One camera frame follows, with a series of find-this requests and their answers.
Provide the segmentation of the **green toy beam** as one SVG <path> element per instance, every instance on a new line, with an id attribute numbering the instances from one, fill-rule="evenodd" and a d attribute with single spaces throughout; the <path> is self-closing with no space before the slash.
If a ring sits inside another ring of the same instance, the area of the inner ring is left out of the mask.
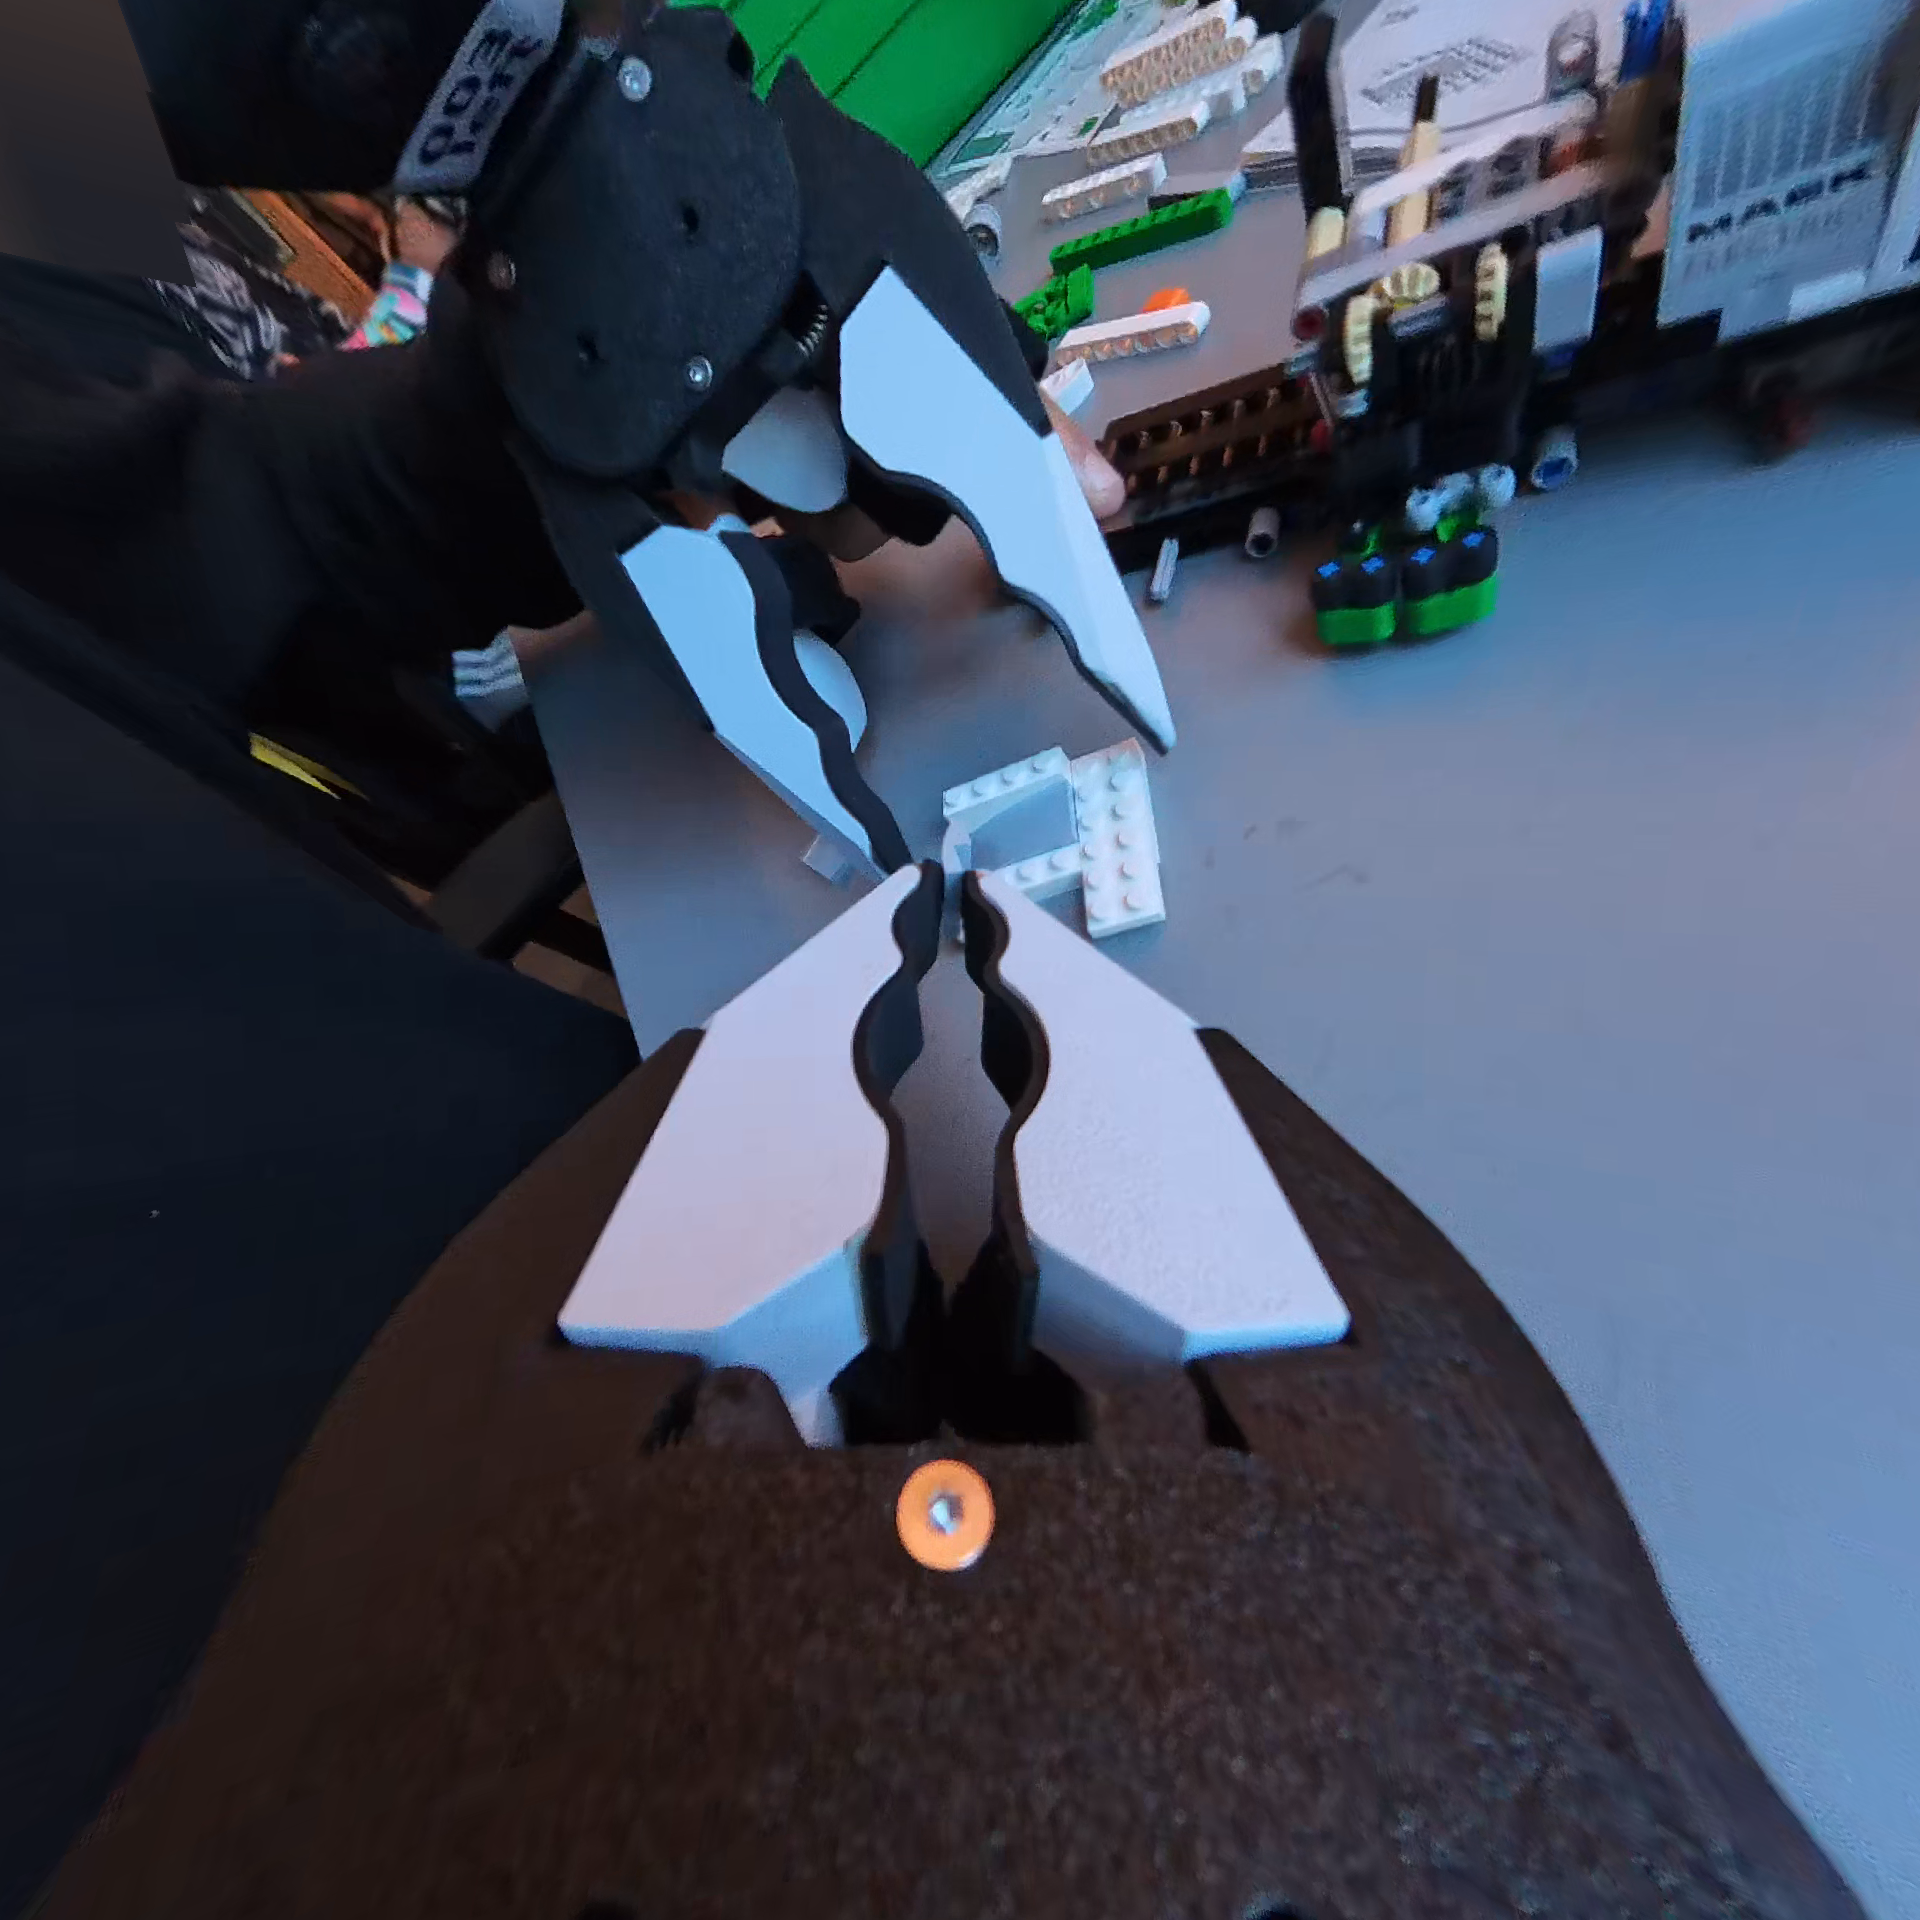
<path id="1" fill-rule="evenodd" d="M 1232 224 L 1238 195 L 1213 184 L 1201 195 L 1179 195 L 1167 203 L 1148 203 L 1145 213 L 1123 224 L 1107 224 L 1090 230 L 1077 230 L 1061 247 L 1048 247 L 1048 275 L 1074 275 L 1074 271 L 1112 271 L 1141 255 L 1158 255 L 1172 247 L 1185 247 L 1194 237 L 1213 237 Z"/>

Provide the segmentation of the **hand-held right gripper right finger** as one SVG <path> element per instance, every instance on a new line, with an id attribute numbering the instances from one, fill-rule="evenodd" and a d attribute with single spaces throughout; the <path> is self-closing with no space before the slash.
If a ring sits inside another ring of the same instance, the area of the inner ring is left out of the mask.
<path id="1" fill-rule="evenodd" d="M 979 1064 L 1005 1117 L 991 1227 L 945 1309 L 945 1417 L 1077 1442 L 1097 1390 L 1353 1335 L 1218 1053 L 997 875 L 958 883 Z"/>

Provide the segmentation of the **instruction booklet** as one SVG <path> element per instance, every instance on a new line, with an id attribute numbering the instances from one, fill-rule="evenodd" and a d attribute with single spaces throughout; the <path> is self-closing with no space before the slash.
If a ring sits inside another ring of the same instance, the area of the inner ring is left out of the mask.
<path id="1" fill-rule="evenodd" d="M 1447 144 L 1510 125 L 1562 93 L 1616 85 L 1640 33 L 1664 28 L 1671 7 L 1603 0 L 1379 0 L 1319 7 L 1283 40 L 1276 118 L 1245 156 L 1290 156 L 1295 118 L 1328 113 L 1349 156 L 1394 156 L 1437 85 Z"/>

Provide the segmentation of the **person's left forearm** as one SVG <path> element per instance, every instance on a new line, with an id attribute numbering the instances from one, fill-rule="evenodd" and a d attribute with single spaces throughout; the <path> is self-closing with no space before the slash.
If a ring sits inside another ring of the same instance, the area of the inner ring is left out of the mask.
<path id="1" fill-rule="evenodd" d="M 6 658 L 201 710 L 295 661 L 444 665 L 580 615 L 459 278 L 424 336 L 228 379 L 140 278 L 6 255 Z"/>

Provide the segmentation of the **green plastic bin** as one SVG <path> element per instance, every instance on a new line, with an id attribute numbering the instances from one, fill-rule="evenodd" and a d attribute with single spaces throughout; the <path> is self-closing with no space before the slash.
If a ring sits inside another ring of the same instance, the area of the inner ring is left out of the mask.
<path id="1" fill-rule="evenodd" d="M 1068 0 L 723 0 L 755 57 L 755 92 L 783 61 L 911 162 L 938 154 L 1037 57 L 1053 28 L 1107 20 Z"/>

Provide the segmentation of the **stack of white toy beams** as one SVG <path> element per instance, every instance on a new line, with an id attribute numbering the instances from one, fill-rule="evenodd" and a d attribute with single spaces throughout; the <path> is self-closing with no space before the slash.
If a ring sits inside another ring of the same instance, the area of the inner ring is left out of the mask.
<path id="1" fill-rule="evenodd" d="M 1112 104 L 1145 104 L 1245 61 L 1259 40 L 1259 20 L 1232 0 L 1172 9 L 1145 40 L 1114 46 L 1101 61 L 1097 85 L 1112 93 Z"/>

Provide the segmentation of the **white brick plate assembly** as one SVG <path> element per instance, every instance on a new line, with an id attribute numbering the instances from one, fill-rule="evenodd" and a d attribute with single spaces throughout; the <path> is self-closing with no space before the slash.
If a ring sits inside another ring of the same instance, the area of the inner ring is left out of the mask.
<path id="1" fill-rule="evenodd" d="M 1084 931 L 1114 943 L 1165 922 L 1158 825 L 1145 747 L 1044 747 L 940 793 L 940 861 L 1029 904 L 1077 897 Z"/>

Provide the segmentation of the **toy truck model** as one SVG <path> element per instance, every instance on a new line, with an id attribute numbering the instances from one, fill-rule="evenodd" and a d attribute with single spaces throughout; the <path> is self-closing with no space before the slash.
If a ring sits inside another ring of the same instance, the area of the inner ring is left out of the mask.
<path id="1" fill-rule="evenodd" d="M 1916 7 L 1671 7 L 1616 85 L 1394 156 L 1302 113 L 1290 351 L 1122 415 L 1123 531 L 1374 522 L 1452 473 L 1556 490 L 1579 433 L 1723 403 L 1765 448 L 1916 372 Z"/>

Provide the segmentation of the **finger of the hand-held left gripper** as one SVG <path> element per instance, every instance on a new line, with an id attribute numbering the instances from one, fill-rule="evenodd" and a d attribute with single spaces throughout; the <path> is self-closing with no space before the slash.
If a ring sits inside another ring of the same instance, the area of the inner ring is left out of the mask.
<path id="1" fill-rule="evenodd" d="M 856 767 L 850 665 L 822 665 L 770 540 L 638 514 L 621 547 L 643 631 L 661 643 L 707 736 L 734 753 L 846 872 L 895 875 L 909 840 Z"/>
<path id="2" fill-rule="evenodd" d="M 850 499 L 856 461 L 896 490 L 945 502 L 997 583 L 1053 624 L 1077 678 L 1172 753 L 1158 661 L 1038 386 L 1022 365 L 1002 386 L 896 271 L 880 271 L 839 331 L 839 403 L 764 396 L 730 447 L 730 476 L 770 505 L 826 514 Z"/>

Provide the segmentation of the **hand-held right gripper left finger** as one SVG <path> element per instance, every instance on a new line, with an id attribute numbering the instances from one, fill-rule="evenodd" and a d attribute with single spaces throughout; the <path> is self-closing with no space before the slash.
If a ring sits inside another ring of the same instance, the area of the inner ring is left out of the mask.
<path id="1" fill-rule="evenodd" d="M 924 1294 L 896 1077 L 945 881 L 917 861 L 692 1030 L 593 1248 L 573 1349 L 763 1371 L 804 1442 L 846 1442 L 846 1369 L 896 1357 Z"/>

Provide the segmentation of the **green black brick assembly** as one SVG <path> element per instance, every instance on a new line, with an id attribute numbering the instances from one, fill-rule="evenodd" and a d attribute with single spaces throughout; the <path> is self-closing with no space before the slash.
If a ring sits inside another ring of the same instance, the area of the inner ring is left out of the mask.
<path id="1" fill-rule="evenodd" d="M 1490 622 L 1501 531 L 1452 512 L 1432 531 L 1353 522 L 1308 577 L 1314 637 L 1334 651 L 1423 643 Z"/>

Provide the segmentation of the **person's black clothing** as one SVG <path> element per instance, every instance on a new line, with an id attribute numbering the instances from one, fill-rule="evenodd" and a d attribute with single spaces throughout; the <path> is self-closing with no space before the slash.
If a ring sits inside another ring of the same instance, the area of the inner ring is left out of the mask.
<path id="1" fill-rule="evenodd" d="M 629 1025 L 254 816 L 6 587 L 0 1897 L 107 1802 L 324 1398 Z"/>

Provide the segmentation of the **person's left hand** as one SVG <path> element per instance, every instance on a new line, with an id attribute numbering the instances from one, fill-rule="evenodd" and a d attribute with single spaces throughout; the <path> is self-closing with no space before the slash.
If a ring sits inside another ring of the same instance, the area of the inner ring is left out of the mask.
<path id="1" fill-rule="evenodd" d="M 1063 447 L 1063 454 L 1068 454 L 1068 469 L 1074 469 L 1074 476 L 1077 476 L 1077 486 L 1084 486 L 1084 499 L 1086 499 L 1086 512 L 1097 514 L 1097 522 L 1112 522 L 1112 514 L 1122 514 L 1123 512 L 1123 476 L 1112 469 L 1112 461 L 1090 447 L 1090 436 L 1063 414 L 1063 407 L 1053 407 L 1048 396 L 1044 396 L 1044 415 L 1048 415 L 1048 428 L 1053 428 L 1053 441 Z"/>

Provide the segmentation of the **green white sticker sheet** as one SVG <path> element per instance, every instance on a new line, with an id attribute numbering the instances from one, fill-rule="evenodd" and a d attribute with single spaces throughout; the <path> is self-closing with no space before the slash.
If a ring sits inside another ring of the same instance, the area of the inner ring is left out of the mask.
<path id="1" fill-rule="evenodd" d="M 1114 109 L 1101 66 L 1148 40 L 1165 13 L 1185 7 L 1165 0 L 1084 0 L 1068 7 L 1038 46 L 967 113 L 958 132 L 927 162 L 945 188 L 1002 156 L 1077 154 Z"/>

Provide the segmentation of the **long white toy beam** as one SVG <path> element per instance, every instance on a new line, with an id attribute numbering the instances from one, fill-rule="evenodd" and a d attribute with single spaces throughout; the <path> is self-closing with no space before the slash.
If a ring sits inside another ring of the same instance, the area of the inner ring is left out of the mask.
<path id="1" fill-rule="evenodd" d="M 1165 305 L 1131 317 L 1084 321 L 1048 344 L 1048 371 L 1185 351 L 1207 331 L 1211 305 Z"/>

